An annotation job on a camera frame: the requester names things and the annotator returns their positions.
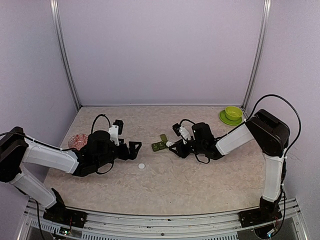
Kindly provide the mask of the green weekly pill organizer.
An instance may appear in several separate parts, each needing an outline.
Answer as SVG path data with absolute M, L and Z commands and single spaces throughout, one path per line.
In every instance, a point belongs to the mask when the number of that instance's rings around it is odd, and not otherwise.
M 160 135 L 160 141 L 151 144 L 151 149 L 153 152 L 158 152 L 167 148 L 168 138 L 165 134 Z

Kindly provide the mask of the white front bottle cap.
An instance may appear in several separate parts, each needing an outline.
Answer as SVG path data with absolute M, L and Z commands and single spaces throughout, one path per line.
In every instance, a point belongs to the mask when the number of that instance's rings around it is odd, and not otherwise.
M 144 168 L 145 168 L 145 164 L 140 163 L 140 164 L 138 165 L 138 168 L 141 169 L 141 170 L 144 169 Z

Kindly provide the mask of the white pill bottle front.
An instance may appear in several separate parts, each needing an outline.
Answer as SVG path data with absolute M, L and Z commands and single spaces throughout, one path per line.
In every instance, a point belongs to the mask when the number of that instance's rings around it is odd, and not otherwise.
M 165 145 L 169 148 L 170 146 L 172 146 L 174 143 L 173 142 L 171 142 L 171 141 L 167 141 L 166 143 L 165 143 Z

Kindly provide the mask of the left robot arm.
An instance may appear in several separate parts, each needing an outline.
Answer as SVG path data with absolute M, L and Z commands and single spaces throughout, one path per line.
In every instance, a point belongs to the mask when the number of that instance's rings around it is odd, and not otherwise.
M 1 182 L 13 185 L 36 200 L 61 223 L 70 218 L 62 197 L 55 189 L 46 188 L 24 168 L 25 163 L 57 169 L 76 177 L 101 175 L 99 169 L 108 164 L 113 166 L 115 160 L 135 160 L 142 147 L 140 141 L 124 143 L 118 139 L 115 125 L 109 131 L 97 130 L 89 134 L 81 149 L 59 148 L 40 142 L 26 135 L 21 127 L 14 127 L 10 132 L 2 133 L 1 137 Z

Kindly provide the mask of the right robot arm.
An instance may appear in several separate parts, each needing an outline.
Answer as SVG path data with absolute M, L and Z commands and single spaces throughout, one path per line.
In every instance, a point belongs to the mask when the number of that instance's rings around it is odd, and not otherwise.
M 211 160 L 219 160 L 233 150 L 256 141 L 265 160 L 265 181 L 256 218 L 266 222 L 278 208 L 283 196 L 283 181 L 286 175 L 286 151 L 289 147 L 289 127 L 264 109 L 221 137 L 214 137 L 207 123 L 193 123 L 189 132 L 181 123 L 173 125 L 181 139 L 166 142 L 168 149 L 178 157 L 199 154 Z

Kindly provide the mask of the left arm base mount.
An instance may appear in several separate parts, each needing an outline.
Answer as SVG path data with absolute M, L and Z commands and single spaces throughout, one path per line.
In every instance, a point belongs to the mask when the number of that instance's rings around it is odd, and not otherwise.
M 87 219 L 87 213 L 68 208 L 55 208 L 45 210 L 43 218 L 54 223 L 83 229 Z

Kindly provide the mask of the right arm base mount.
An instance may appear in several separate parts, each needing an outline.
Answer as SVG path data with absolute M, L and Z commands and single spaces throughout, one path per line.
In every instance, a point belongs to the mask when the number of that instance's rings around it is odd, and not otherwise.
M 280 210 L 276 210 L 275 213 L 271 214 L 263 214 L 259 208 L 240 211 L 238 216 L 242 228 L 265 224 L 283 217 Z

